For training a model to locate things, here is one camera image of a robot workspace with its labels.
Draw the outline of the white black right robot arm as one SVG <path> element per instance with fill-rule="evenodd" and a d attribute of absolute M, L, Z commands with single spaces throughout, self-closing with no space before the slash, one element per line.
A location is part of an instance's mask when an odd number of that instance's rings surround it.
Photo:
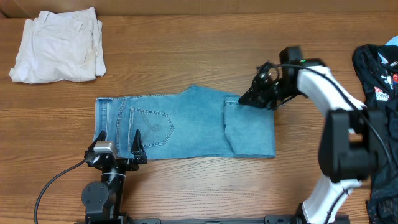
<path fill-rule="evenodd" d="M 318 150 L 322 175 L 293 215 L 271 215 L 265 223 L 349 223 L 338 210 L 354 189 L 389 164 L 382 141 L 384 115 L 350 95 L 319 58 L 305 59 L 300 47 L 279 53 L 278 64 L 257 67 L 242 105 L 276 109 L 298 95 L 312 100 L 325 118 Z"/>

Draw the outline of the blue denim jeans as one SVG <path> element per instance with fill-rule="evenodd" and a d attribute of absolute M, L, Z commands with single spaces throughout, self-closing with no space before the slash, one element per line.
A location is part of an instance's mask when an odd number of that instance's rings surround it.
<path fill-rule="evenodd" d="M 171 95 L 97 98 L 95 134 L 106 131 L 122 158 L 133 157 L 137 131 L 150 160 L 275 157 L 273 111 L 238 100 L 196 85 Z"/>

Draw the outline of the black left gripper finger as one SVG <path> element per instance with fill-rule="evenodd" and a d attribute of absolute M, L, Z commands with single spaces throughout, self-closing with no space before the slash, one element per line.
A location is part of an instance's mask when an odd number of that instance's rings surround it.
<path fill-rule="evenodd" d="M 142 144 L 141 132 L 137 129 L 134 135 L 134 140 L 131 147 L 131 153 L 135 156 L 143 156 L 144 146 Z"/>
<path fill-rule="evenodd" d="M 88 149 L 85 151 L 85 155 L 87 156 L 89 153 L 94 151 L 94 147 L 98 141 L 104 141 L 106 138 L 106 131 L 102 130 L 99 135 L 97 135 L 96 139 L 89 145 Z"/>

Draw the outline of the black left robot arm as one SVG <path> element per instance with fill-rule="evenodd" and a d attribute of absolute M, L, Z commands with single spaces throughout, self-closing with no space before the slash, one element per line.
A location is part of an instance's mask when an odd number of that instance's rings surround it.
<path fill-rule="evenodd" d="M 126 173 L 139 170 L 147 163 L 147 156 L 136 131 L 131 146 L 132 157 L 119 158 L 112 141 L 105 140 L 101 131 L 85 151 L 84 162 L 101 171 L 101 180 L 89 183 L 82 191 L 81 200 L 85 206 L 85 223 L 132 223 L 132 218 L 121 211 Z"/>

